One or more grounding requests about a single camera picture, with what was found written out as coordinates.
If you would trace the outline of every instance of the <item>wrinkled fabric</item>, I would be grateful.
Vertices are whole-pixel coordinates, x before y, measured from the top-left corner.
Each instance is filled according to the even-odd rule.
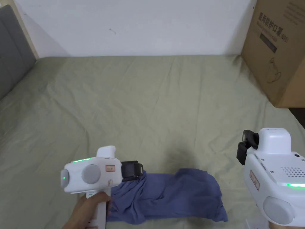
[[[114,145],[116,158],[137,160],[147,173],[207,171],[229,219],[147,220],[141,228],[244,229],[259,210],[236,150],[243,130],[263,127],[288,130],[292,151],[305,156],[304,128],[268,101],[241,56],[39,59],[0,101],[0,228],[62,228],[81,194],[64,192],[60,171]]]
[[[206,171],[180,169],[175,175],[147,174],[111,190],[108,221],[141,224],[151,219],[201,217],[227,221],[217,181]]]

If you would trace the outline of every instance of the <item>red label sticker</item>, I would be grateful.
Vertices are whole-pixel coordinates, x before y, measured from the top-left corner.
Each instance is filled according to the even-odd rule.
[[[254,173],[252,172],[252,170],[250,170],[250,178],[251,178],[253,184],[255,185],[256,189],[259,190],[259,189],[260,189],[260,183],[258,182],[258,179],[257,179],[256,176],[254,175]]]
[[[106,172],[115,172],[115,165],[107,165]]]

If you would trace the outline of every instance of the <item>white plastic casing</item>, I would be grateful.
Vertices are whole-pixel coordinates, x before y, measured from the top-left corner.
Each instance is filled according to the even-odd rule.
[[[81,177],[83,169],[88,165],[97,165],[101,170],[101,176],[94,184],[85,183]],[[65,192],[90,192],[111,188],[122,182],[121,162],[117,158],[94,157],[90,160],[66,164],[65,169],[69,172],[69,184],[65,187]]]
[[[285,129],[263,128],[259,137],[258,149],[247,150],[247,187],[270,222],[305,226],[305,188],[287,186],[305,184],[305,158],[291,152],[291,137]]]
[[[69,183],[64,188],[65,192],[86,192],[86,197],[90,198],[96,193],[104,191],[110,196],[111,187],[119,185],[123,179],[122,164],[115,158],[115,150],[114,146],[101,147],[98,149],[97,155],[94,158],[66,164],[65,169],[69,172]],[[101,170],[100,177],[94,184],[87,184],[82,179],[83,169],[88,165],[96,165]],[[106,206],[107,204],[105,202],[98,204],[94,215],[87,224],[87,228],[106,228]]]

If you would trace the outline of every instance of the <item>human hand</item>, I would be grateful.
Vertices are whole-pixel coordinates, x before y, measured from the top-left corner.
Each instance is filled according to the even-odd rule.
[[[111,197],[105,192],[99,192],[88,199],[86,195],[82,196],[75,205],[72,215],[63,229],[85,229],[97,205],[110,200]]]

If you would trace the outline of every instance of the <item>black clamp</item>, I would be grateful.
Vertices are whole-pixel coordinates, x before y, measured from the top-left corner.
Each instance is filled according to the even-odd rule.
[[[138,163],[138,161],[121,163],[123,181],[137,180],[143,175],[143,165]]]
[[[260,137],[258,133],[254,133],[251,130],[244,130],[242,133],[242,142],[238,143],[236,158],[244,165],[247,157],[247,150],[253,147],[255,150],[258,148]]]

